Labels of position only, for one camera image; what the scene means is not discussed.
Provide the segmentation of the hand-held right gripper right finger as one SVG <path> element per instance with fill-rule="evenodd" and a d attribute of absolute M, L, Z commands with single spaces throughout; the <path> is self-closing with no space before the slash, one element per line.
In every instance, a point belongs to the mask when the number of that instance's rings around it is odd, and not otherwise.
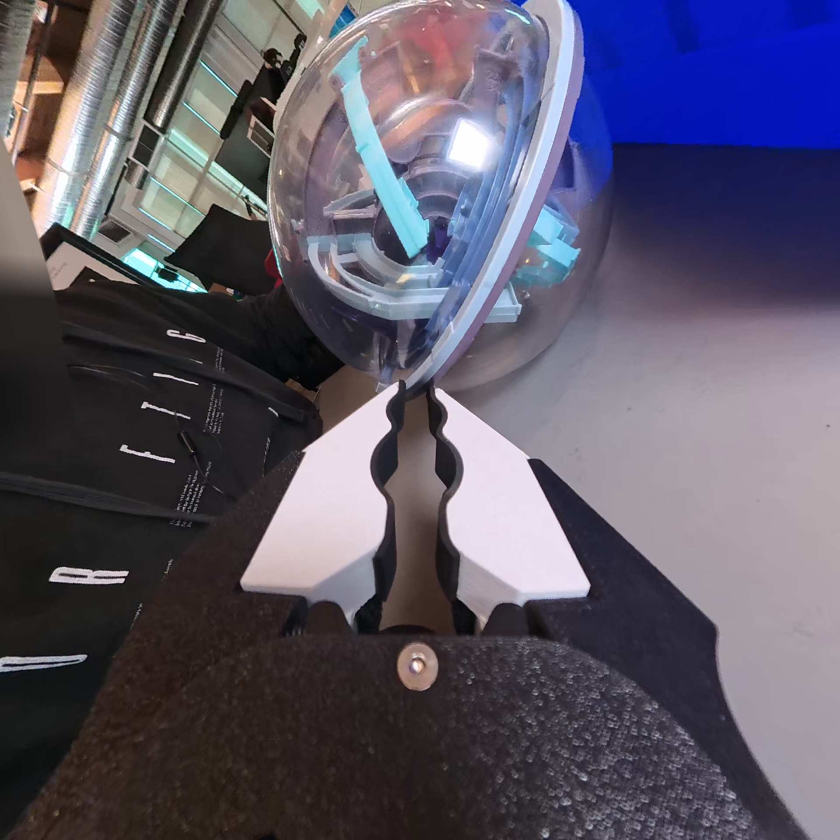
<path fill-rule="evenodd" d="M 530 457 L 443 390 L 427 392 L 427 410 L 444 484 L 437 577 L 454 613 L 490 617 L 501 604 L 588 596 Z"/>

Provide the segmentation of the blue plastic bin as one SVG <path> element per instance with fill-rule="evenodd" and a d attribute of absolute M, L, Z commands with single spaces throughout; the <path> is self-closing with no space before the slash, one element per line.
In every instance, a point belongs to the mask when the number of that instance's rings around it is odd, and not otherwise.
<path fill-rule="evenodd" d="M 571 5 L 615 144 L 838 149 L 838 1 Z"/>

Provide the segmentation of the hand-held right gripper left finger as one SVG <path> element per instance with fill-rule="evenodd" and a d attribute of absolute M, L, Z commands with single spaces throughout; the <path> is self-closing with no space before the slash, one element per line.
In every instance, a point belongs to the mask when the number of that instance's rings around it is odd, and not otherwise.
<path fill-rule="evenodd" d="M 402 390 L 388 387 L 310 444 L 240 579 L 245 592 L 383 604 L 396 575 L 394 503 Z"/>

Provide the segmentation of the black backpack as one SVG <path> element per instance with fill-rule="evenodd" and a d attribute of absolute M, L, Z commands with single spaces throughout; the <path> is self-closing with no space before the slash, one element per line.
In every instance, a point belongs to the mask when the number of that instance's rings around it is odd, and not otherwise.
<path fill-rule="evenodd" d="M 173 561 L 320 435 L 287 287 L 105 279 L 2 301 L 2 822 L 64 759 Z"/>

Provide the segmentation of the clear plastic maze ball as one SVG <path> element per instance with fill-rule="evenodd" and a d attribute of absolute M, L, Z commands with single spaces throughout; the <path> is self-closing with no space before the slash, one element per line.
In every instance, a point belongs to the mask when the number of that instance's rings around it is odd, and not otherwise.
<path fill-rule="evenodd" d="M 569 2 L 399 2 L 280 102 L 269 229 L 303 321 L 381 389 L 536 360 L 598 270 L 613 145 Z"/>

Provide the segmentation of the silver ventilation duct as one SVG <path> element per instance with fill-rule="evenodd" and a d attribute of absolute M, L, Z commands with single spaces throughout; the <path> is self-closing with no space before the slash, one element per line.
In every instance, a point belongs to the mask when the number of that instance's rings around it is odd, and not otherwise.
<path fill-rule="evenodd" d="M 30 210 L 38 235 L 54 224 L 98 231 L 181 2 L 91 2 L 80 48 Z"/>

